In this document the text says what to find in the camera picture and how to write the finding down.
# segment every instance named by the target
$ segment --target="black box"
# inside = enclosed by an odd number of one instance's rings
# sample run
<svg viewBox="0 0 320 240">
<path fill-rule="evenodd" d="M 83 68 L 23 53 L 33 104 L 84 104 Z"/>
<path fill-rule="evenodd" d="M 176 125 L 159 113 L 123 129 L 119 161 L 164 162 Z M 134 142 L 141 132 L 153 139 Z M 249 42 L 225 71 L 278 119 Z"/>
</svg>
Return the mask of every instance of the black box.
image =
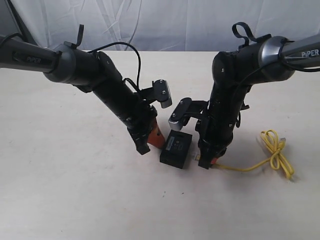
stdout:
<svg viewBox="0 0 320 240">
<path fill-rule="evenodd" d="M 192 135 L 171 130 L 160 154 L 160 163 L 183 169 L 191 141 Z"/>
</svg>

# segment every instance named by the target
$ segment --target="white curtain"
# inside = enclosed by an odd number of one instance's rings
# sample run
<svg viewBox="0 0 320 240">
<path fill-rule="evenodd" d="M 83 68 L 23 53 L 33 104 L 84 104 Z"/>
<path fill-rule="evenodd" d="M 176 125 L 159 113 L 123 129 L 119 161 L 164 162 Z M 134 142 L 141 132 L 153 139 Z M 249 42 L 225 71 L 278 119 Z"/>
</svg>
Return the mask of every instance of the white curtain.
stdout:
<svg viewBox="0 0 320 240">
<path fill-rule="evenodd" d="M 43 47 L 81 49 L 125 41 L 142 51 L 231 51 L 242 43 L 231 27 L 246 22 L 259 37 L 299 40 L 319 33 L 318 0 L 12 0 Z M 124 50 L 116 46 L 113 49 Z"/>
</svg>

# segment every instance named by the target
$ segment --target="black device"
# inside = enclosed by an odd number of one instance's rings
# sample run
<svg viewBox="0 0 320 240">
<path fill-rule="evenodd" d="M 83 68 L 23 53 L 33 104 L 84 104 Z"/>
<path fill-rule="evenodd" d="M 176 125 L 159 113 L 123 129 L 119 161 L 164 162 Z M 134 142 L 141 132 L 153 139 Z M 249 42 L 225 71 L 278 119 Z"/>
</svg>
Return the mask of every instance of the black device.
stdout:
<svg viewBox="0 0 320 240">
<path fill-rule="evenodd" d="M 247 36 L 239 34 L 237 26 L 243 27 Z M 320 70 L 312 68 L 320 66 L 320 34 L 299 41 L 271 34 L 255 38 L 244 22 L 234 24 L 232 31 L 244 44 L 214 57 L 209 101 L 184 98 L 168 120 L 173 130 L 180 131 L 190 118 L 198 119 L 198 165 L 205 169 L 223 156 L 232 142 L 234 127 L 240 126 L 240 111 L 249 108 L 245 96 L 254 84 L 284 81 L 295 71 Z"/>
<path fill-rule="evenodd" d="M 183 169 L 192 135 L 171 130 L 160 154 L 160 163 Z"/>
<path fill-rule="evenodd" d="M 167 82 L 160 79 L 152 82 L 152 87 L 139 89 L 141 59 L 138 51 L 126 42 L 81 51 L 77 47 L 83 33 L 84 26 L 80 25 L 76 44 L 64 42 L 52 50 L 12 39 L 23 38 L 19 33 L 0 35 L 0 68 L 43 72 L 52 82 L 71 84 L 84 93 L 93 92 L 126 125 L 140 154 L 150 151 L 147 143 L 161 148 L 165 138 L 157 124 L 157 110 L 150 104 L 158 101 L 162 108 L 172 104 Z M 123 79 L 111 58 L 99 51 L 116 44 L 129 46 L 138 56 L 136 84 L 129 78 Z M 136 92 L 126 85 L 127 82 Z"/>
</svg>

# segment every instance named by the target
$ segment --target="white table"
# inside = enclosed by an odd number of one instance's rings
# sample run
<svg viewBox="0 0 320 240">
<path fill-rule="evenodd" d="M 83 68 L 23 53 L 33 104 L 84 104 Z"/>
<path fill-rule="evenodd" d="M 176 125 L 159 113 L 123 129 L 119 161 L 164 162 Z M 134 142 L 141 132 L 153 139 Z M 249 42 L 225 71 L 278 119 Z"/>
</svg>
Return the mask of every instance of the white table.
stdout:
<svg viewBox="0 0 320 240">
<path fill-rule="evenodd" d="M 135 79 L 133 52 L 108 52 Z M 172 107 L 208 100 L 214 52 L 142 52 L 141 87 L 168 81 Z M 193 134 L 188 169 L 159 163 L 158 149 L 139 155 L 125 126 L 93 94 L 41 73 L 0 69 L 0 239 L 302 240 L 320 236 L 320 74 L 255 85 L 250 109 L 225 164 L 248 167 L 267 157 L 262 130 L 286 137 L 295 182 L 266 165 L 249 173 L 198 167 Z"/>
</svg>

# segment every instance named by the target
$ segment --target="yellow cable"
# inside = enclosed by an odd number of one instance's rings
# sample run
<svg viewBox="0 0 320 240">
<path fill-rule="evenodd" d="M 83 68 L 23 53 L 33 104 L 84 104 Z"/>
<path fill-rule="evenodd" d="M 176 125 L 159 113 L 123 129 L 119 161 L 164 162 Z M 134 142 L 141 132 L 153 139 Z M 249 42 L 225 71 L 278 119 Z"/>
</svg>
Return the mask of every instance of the yellow cable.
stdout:
<svg viewBox="0 0 320 240">
<path fill-rule="evenodd" d="M 263 140 L 266 148 L 272 154 L 272 156 L 269 157 L 268 159 L 263 160 L 262 162 L 259 162 L 258 164 L 249 168 L 236 168 L 236 167 L 222 165 L 220 163 L 216 163 L 213 166 L 217 166 L 219 168 L 232 170 L 232 171 L 249 172 L 269 162 L 273 170 L 282 169 L 285 174 L 285 177 L 290 180 L 292 178 L 292 175 L 295 173 L 295 170 L 291 166 L 289 161 L 286 159 L 286 157 L 281 153 L 282 149 L 286 145 L 286 139 L 285 138 L 279 139 L 278 134 L 275 130 L 262 131 L 260 133 L 260 137 Z"/>
</svg>

